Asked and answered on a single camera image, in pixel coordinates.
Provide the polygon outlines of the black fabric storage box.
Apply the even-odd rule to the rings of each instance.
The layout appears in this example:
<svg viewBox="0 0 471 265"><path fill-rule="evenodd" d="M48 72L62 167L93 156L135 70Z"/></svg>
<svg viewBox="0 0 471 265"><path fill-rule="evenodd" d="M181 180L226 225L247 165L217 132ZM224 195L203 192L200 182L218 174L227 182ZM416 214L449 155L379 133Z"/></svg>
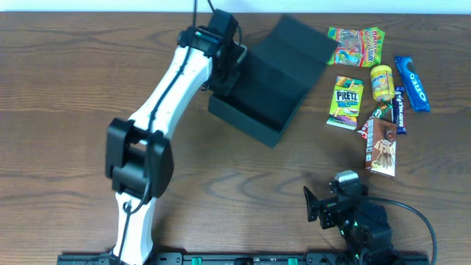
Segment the black fabric storage box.
<svg viewBox="0 0 471 265"><path fill-rule="evenodd" d="M274 148L337 46L325 33L283 15L249 50L232 91L210 97L209 112Z"/></svg>

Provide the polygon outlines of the blue Oreo pack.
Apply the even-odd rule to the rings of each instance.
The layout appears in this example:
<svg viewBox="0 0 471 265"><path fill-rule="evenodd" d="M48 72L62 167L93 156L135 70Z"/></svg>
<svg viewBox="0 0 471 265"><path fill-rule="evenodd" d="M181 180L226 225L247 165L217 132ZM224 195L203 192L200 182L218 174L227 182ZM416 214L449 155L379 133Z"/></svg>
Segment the blue Oreo pack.
<svg viewBox="0 0 471 265"><path fill-rule="evenodd" d="M395 56L394 62L403 81L411 107L415 112L430 112L428 96L409 56Z"/></svg>

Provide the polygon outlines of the green gummy worms bag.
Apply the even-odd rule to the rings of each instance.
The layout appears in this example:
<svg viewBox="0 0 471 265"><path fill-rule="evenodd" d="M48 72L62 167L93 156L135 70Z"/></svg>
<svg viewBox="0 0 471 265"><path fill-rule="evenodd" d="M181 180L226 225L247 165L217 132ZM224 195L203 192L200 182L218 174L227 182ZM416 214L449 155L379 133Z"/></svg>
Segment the green gummy worms bag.
<svg viewBox="0 0 471 265"><path fill-rule="evenodd" d="M385 32L378 27L361 30L331 27L327 36L338 43L328 65L369 68L382 59Z"/></svg>

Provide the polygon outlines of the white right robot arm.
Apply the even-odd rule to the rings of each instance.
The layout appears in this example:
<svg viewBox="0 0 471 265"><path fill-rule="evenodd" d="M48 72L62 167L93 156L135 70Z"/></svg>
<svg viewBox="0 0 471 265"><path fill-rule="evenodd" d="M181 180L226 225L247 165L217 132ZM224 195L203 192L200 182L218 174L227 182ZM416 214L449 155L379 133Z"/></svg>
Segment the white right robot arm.
<svg viewBox="0 0 471 265"><path fill-rule="evenodd" d="M324 230L338 228L354 264L403 264L393 250L386 209L368 201L368 188L358 179L334 180L330 188L335 196L323 200L303 188L308 221L318 220Z"/></svg>

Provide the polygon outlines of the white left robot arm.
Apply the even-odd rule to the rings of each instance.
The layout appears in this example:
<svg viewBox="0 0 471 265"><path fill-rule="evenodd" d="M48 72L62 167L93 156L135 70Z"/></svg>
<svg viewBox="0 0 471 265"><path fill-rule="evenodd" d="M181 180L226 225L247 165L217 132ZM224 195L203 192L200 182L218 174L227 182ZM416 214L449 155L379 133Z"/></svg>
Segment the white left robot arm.
<svg viewBox="0 0 471 265"><path fill-rule="evenodd" d="M227 95L241 76L246 46L234 41L235 17L216 9L206 26L190 25L177 38L168 70L149 98L127 119L107 128L105 174L119 207L111 264L145 264L151 257L157 198L174 171L171 138L201 88Z"/></svg>

